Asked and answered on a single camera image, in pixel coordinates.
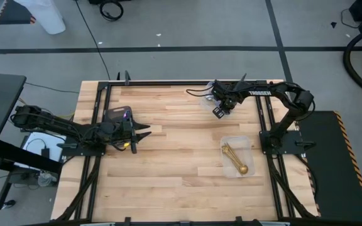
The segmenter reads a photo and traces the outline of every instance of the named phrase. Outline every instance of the white bag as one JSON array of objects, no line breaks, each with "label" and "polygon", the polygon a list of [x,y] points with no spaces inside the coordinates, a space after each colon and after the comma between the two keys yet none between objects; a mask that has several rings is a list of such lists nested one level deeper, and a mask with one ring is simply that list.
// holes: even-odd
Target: white bag
[{"label": "white bag", "polygon": [[55,35],[65,31],[62,16],[53,0],[14,1],[26,7],[48,34]]}]

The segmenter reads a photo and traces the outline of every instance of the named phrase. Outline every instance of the brass tool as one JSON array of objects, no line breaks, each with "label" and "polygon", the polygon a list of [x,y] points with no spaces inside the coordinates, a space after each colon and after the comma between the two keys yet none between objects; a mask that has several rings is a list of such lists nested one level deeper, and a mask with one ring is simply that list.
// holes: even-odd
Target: brass tool
[{"label": "brass tool", "polygon": [[239,173],[244,175],[248,172],[248,167],[243,164],[241,160],[239,160],[238,156],[228,143],[224,143],[224,145],[221,147],[221,151],[231,160]]}]

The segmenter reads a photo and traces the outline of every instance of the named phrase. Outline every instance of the gray floor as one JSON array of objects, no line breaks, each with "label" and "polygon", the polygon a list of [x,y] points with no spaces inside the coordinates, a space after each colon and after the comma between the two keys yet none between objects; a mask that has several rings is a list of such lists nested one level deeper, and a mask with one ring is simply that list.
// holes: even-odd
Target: gray floor
[{"label": "gray floor", "polygon": [[[76,4],[55,0],[67,30],[48,35],[40,24],[0,25],[0,49],[94,48]],[[358,30],[340,23],[340,12],[353,0],[271,0],[284,46],[346,46]],[[101,18],[86,0],[80,8],[99,47],[276,46],[265,0],[134,0],[124,2],[124,17],[115,23]],[[349,14],[346,21],[352,22]],[[335,28],[330,25],[337,22]],[[362,89],[347,75],[341,52],[286,52],[294,82],[315,96],[317,110],[338,110],[362,172]],[[277,51],[166,51],[102,54],[112,78],[128,70],[132,79],[282,78]],[[362,52],[352,55],[362,74]],[[0,55],[0,73],[26,75],[28,82],[78,90],[83,80],[106,80],[98,53]],[[25,85],[21,98],[56,115],[75,109],[77,95]],[[23,136],[6,124],[1,139],[19,145]],[[46,222],[55,189],[13,188],[18,204],[0,211],[0,225]]]}]

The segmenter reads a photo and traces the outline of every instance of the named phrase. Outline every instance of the butcher block tabletop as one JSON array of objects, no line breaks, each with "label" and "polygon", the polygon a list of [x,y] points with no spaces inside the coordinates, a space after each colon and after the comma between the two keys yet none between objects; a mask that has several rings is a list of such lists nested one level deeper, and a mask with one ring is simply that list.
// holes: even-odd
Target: butcher block tabletop
[{"label": "butcher block tabletop", "polygon": [[[82,82],[74,122],[91,122],[97,84],[98,81]],[[233,221],[236,216],[244,220],[277,219],[266,156],[261,152],[255,98],[246,98],[230,116],[218,119],[200,105],[202,97],[185,92],[203,88],[201,85],[112,88],[109,109],[130,106],[136,122],[150,125],[140,132],[152,134],[137,144],[137,154],[132,154],[130,148],[119,152],[107,147],[101,159],[93,222],[123,222],[125,217],[131,217],[132,222]],[[276,98],[272,97],[271,103],[278,122],[287,109]],[[267,112],[265,119],[269,129]],[[253,176],[223,176],[220,140],[224,136],[248,137],[255,164]],[[284,155],[284,162],[291,190],[309,212],[317,215],[306,167],[295,156]],[[84,157],[79,156],[63,166],[52,218],[61,215],[78,192],[83,163]],[[279,191],[283,214],[287,216],[280,187]],[[88,199],[87,193],[83,217]]]}]

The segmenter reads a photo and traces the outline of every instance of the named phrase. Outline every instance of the wooden table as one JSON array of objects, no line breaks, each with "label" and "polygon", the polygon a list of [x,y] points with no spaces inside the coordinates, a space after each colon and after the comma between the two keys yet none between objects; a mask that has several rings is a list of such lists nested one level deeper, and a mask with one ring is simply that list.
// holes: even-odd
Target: wooden table
[{"label": "wooden table", "polygon": [[[75,122],[90,123],[97,83],[82,82]],[[107,147],[101,160],[93,222],[123,222],[125,217],[131,217],[133,222],[232,221],[236,216],[244,220],[277,219],[268,165],[258,136],[260,123],[255,98],[245,99],[227,119],[219,120],[185,89],[202,89],[202,86],[112,89],[109,109],[130,106],[135,121],[150,125],[147,131],[152,134],[138,144],[138,154]],[[287,109],[276,98],[271,98],[271,102],[278,122]],[[265,118],[270,128],[267,115]],[[223,136],[249,137],[254,176],[222,175],[220,139]],[[84,157],[76,157],[63,167],[52,218],[62,214],[78,192],[83,162]],[[309,212],[317,215],[305,166],[294,156],[285,156],[285,166],[292,191]],[[287,216],[283,194],[281,199]]]}]

